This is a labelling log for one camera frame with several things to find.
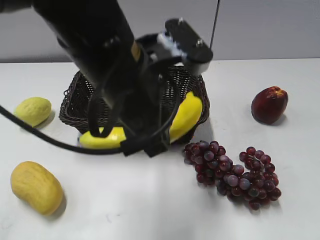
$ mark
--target table surface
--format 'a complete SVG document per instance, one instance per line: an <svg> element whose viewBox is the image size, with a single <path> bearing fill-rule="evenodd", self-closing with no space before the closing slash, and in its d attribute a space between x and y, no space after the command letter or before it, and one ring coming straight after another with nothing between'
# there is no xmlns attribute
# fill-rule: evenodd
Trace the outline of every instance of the table surface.
<svg viewBox="0 0 320 240"><path fill-rule="evenodd" d="M194 141L215 139L227 155L262 149L276 166L282 196L251 212L197 185L178 149L149 159L140 152L89 156L63 150L0 116L1 240L269 240L320 239L320 59L215 61L203 74L210 119ZM63 124L59 109L77 68L72 63L0 64L0 104L10 111L28 97L52 103L54 120L42 131L69 144L78 132ZM257 123L250 105L270 86L289 94L284 120ZM67 204L60 217L43 217L11 191L16 165L34 161L60 181Z"/></svg>

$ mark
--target gray wall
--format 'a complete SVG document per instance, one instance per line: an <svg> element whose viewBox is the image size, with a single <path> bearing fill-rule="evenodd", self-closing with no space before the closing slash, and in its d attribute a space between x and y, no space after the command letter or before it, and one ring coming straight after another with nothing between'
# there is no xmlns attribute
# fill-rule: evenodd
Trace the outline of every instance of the gray wall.
<svg viewBox="0 0 320 240"><path fill-rule="evenodd" d="M119 0L134 34L161 31L184 17L210 42L215 0ZM32 10L0 15L0 62L67 61ZM320 0L221 0L214 59L320 57Z"/></svg>

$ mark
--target brown wicker basket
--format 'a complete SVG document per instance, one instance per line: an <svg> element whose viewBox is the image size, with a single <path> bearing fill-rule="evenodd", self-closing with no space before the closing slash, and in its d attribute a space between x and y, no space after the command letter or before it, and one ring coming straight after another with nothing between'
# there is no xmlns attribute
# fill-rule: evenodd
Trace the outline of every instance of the brown wicker basket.
<svg viewBox="0 0 320 240"><path fill-rule="evenodd" d="M187 144L192 139L197 126L204 123L209 117L210 102L205 83L201 76L194 77L190 75L184 66L171 66L168 68L168 73L178 85L181 102L190 91L193 91L194 95L202 100L203 107L199 121L186 135L174 142L175 144ZM63 123L78 129L81 134L89 130L87 107L93 92L94 88L80 72L75 74L69 88L64 92L59 119ZM172 93L173 88L168 87L161 100L161 104L168 108L169 111L174 107L175 98ZM110 109L102 98L97 101L96 109L98 111L98 124L99 126L103 126L108 122Z"/></svg>

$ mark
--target banana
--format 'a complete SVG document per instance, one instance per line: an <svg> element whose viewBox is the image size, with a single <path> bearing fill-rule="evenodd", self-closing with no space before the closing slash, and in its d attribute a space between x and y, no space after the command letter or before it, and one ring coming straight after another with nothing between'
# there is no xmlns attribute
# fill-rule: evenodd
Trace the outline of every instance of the banana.
<svg viewBox="0 0 320 240"><path fill-rule="evenodd" d="M194 96L192 91L188 92L169 129L171 143L181 138L196 125L200 119L202 108L201 99ZM124 140L126 140L124 129L116 126L105 138L91 136L87 131L79 138L79 143L88 149L113 149L120 147L120 143Z"/></svg>

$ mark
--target black cable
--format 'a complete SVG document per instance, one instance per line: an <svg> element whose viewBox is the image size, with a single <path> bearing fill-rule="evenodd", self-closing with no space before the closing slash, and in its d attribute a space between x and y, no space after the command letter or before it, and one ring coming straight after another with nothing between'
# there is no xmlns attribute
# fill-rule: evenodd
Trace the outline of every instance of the black cable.
<svg viewBox="0 0 320 240"><path fill-rule="evenodd" d="M172 123L172 121L174 120L174 118L175 118L175 116L176 116L176 114L178 112L179 105L180 105L180 91L179 91L179 88L178 88L177 84L171 78L169 78L169 81L172 83L173 89L174 89L174 93L176 95L176 102L175 102L175 105L174 105L174 109L173 109L170 117L162 125L162 127L160 127L157 131L155 131L153 134L151 134L147 138L144 138L142 141L140 141L140 143L144 144L144 143L149 142L152 138L156 137L157 135L162 133L164 130L169 128L170 124ZM42 133L38 129L33 128L29 124L27 124L24 121L22 121L19 118L17 118L11 112L7 111L1 105L0 105L0 114L2 114L4 117L6 117L7 119L11 120L15 124L17 124L19 127L21 127L24 130L26 130L27 132L37 136L38 138L40 138L40 139L44 140L45 142L50 143L50 144L52 144L52 145L54 145L54 146L56 146L58 148L70 150L70 151L73 151L73 152L76 152L76 153L80 153L80 154L89 154L89 155L111 155L111 154L118 154L118 153L121 153L123 151L123 149L121 147L112 148L112 149L89 149L89 148L82 148L82 147L78 147L78 146L73 146L73 145L70 145L70 144L55 140L52 137Z"/></svg>

